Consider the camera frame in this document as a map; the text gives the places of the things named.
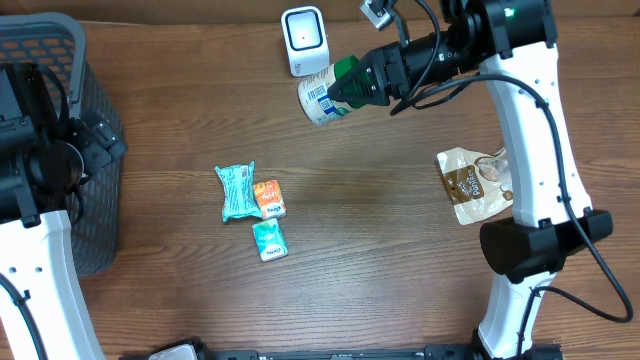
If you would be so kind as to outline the green lid white jar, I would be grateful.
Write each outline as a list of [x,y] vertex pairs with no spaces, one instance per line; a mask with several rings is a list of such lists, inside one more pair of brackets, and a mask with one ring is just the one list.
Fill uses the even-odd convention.
[[363,104],[338,102],[328,96],[329,87],[358,62],[355,56],[346,57],[307,77],[299,84],[297,89],[299,103],[304,114],[313,124],[327,125],[363,107]]

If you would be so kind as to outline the orange tissue pack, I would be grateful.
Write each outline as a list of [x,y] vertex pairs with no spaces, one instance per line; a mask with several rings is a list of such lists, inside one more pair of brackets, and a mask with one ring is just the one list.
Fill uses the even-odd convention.
[[256,183],[253,190],[263,220],[286,216],[286,205],[277,180]]

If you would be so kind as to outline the teal white packet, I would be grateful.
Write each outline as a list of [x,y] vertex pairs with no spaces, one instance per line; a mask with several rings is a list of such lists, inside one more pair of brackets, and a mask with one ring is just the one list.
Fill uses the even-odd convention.
[[215,167],[224,191],[223,222],[246,217],[262,217],[253,190],[254,170],[254,161],[249,164]]

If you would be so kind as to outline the beige clear snack pouch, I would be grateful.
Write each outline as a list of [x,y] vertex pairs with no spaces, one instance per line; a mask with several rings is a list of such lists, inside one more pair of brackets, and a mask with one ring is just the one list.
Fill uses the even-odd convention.
[[506,149],[494,154],[456,147],[436,156],[447,195],[461,225],[484,221],[513,204]]

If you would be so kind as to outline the teal Kleenex tissue pack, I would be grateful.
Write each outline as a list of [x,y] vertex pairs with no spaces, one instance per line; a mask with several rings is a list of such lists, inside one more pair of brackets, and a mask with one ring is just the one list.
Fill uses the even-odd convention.
[[276,218],[254,224],[252,231],[262,262],[288,255],[288,247]]

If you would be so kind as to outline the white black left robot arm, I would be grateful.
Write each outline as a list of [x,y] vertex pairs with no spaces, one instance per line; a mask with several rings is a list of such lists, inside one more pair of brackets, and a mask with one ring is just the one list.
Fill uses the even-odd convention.
[[[47,85],[61,93],[55,105]],[[1,324],[17,359],[101,359],[72,253],[82,185],[127,150],[106,117],[74,117],[56,74],[1,66]]]

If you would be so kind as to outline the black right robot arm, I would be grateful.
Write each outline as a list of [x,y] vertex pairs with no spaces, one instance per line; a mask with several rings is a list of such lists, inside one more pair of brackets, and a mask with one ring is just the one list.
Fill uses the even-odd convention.
[[543,296],[566,259],[610,235],[575,166],[557,85],[557,28],[547,1],[446,1],[446,30],[402,36],[367,53],[329,87],[349,104],[425,109],[484,83],[496,107],[511,169],[510,218],[480,230],[494,276],[486,314],[467,345],[429,346],[438,359],[558,359],[531,332]]

